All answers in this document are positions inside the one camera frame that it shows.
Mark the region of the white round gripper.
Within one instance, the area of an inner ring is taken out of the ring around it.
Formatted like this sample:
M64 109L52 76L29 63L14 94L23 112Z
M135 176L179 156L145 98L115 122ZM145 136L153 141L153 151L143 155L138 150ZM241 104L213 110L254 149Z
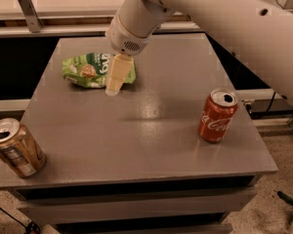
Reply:
M119 54L113 57L108 68L105 85L108 96L116 96L120 92L134 66L134 60L129 56L138 55L146 47L151 33L152 25L143 18L124 15L113 18L105 35Z

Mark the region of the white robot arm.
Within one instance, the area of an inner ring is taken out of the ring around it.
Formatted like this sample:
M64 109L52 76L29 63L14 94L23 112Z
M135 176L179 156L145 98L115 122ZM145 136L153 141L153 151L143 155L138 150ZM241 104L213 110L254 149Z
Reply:
M179 12L293 106L293 14L260 0L124 0L107 31L111 47L139 54Z

